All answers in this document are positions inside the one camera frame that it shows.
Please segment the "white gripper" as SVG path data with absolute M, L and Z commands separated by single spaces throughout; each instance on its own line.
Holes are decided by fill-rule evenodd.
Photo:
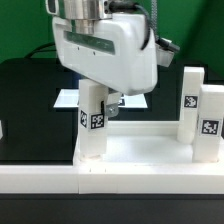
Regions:
M 155 39 L 144 41 L 143 15 L 117 13 L 97 21 L 92 35 L 76 34 L 72 23 L 59 17 L 52 20 L 52 26 L 61 64 L 116 90 L 109 92 L 106 100 L 108 117 L 118 115 L 121 93 L 138 95 L 154 89 Z

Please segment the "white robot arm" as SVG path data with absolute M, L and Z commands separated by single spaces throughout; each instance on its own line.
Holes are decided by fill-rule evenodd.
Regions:
M 45 0 L 61 64 L 106 89 L 100 112 L 118 114 L 123 94 L 157 83 L 156 38 L 150 16 L 131 0 Z

